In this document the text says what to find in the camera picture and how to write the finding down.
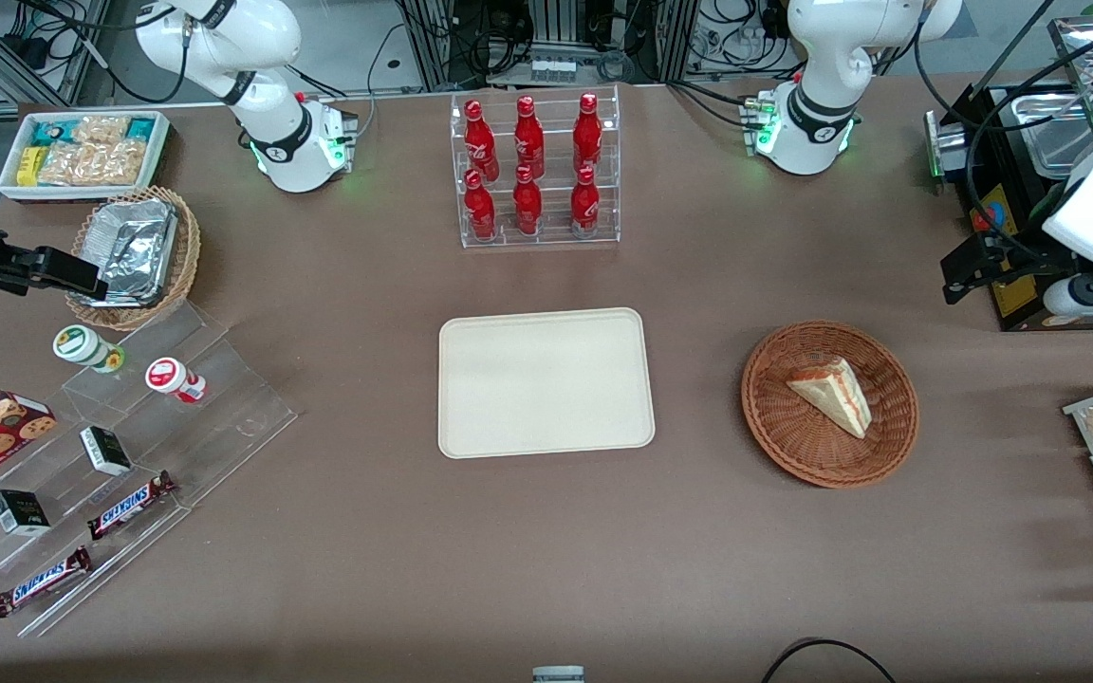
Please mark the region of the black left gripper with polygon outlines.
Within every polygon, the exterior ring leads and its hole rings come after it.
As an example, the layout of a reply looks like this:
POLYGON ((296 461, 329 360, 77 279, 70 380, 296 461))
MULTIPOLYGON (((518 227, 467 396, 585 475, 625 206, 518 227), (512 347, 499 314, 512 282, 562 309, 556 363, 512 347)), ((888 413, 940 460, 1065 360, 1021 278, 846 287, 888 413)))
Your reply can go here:
POLYGON ((957 304, 972 290, 1006 285, 1019 276, 1071 276, 1071 250, 1044 229, 982 229, 941 259, 944 301, 957 304))

